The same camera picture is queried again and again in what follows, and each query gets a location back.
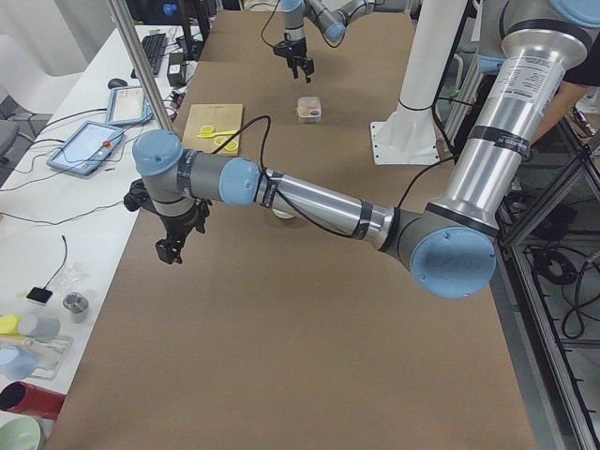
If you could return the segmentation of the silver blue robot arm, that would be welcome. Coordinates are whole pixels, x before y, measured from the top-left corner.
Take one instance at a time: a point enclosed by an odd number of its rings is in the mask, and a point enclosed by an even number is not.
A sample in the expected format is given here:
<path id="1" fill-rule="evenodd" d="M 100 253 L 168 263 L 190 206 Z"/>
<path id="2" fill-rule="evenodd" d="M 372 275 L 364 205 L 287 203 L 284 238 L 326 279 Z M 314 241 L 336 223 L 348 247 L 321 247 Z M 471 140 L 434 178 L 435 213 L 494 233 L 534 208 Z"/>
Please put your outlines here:
<path id="1" fill-rule="evenodd" d="M 382 4 L 383 1 L 349 1 L 342 7 L 330 10 L 322 1 L 281 1 L 284 38 L 272 45 L 273 54 L 286 61 L 295 79 L 302 71 L 306 83 L 310 83 L 314 63 L 308 57 L 305 19 L 317 27 L 327 44 L 335 46 L 344 39 L 351 22 L 372 13 Z"/>
<path id="2" fill-rule="evenodd" d="M 496 267 L 496 211 L 563 75 L 588 56 L 599 32 L 599 5 L 486 1 L 482 15 L 480 47 L 493 51 L 499 73 L 446 191 L 422 213 L 382 208 L 245 158 L 187 150 L 170 131 L 153 130 L 134 143 L 133 156 L 142 206 L 167 233 L 157 243 L 159 258 L 180 261 L 188 234 L 203 228 L 211 203 L 258 203 L 341 237 L 369 241 L 440 297 L 482 290 Z"/>

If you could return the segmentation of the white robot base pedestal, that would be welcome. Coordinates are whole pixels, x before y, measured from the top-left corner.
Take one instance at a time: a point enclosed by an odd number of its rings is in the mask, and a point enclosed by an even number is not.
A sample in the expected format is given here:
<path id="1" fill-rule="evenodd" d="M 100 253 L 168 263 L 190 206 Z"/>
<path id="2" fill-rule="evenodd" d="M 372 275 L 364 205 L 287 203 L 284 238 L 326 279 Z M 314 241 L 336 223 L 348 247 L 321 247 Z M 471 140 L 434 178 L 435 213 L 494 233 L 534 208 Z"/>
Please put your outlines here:
<path id="1" fill-rule="evenodd" d="M 397 108 L 386 121 L 370 124 L 377 165 L 429 165 L 439 159 L 432 108 L 466 7 L 466 0 L 422 3 Z"/>

